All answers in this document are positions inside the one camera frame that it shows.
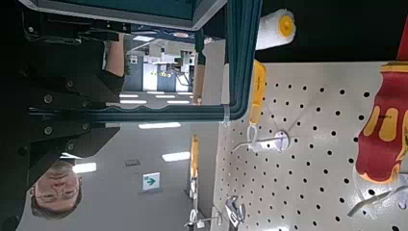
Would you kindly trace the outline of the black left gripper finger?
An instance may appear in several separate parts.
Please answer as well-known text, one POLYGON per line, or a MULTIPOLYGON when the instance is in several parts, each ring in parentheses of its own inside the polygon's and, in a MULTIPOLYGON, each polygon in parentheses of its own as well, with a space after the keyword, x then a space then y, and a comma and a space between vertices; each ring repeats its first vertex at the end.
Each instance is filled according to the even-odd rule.
POLYGON ((1 88, 24 84, 76 93, 96 103, 117 103, 125 82, 124 36, 114 41, 85 39, 78 44, 28 38, 23 21, 1 33, 1 88))
POLYGON ((119 129, 71 124, 58 131, 48 124, 36 135, 1 139, 1 231, 16 231, 30 200, 41 217, 65 217, 82 199, 74 161, 94 156, 119 129))

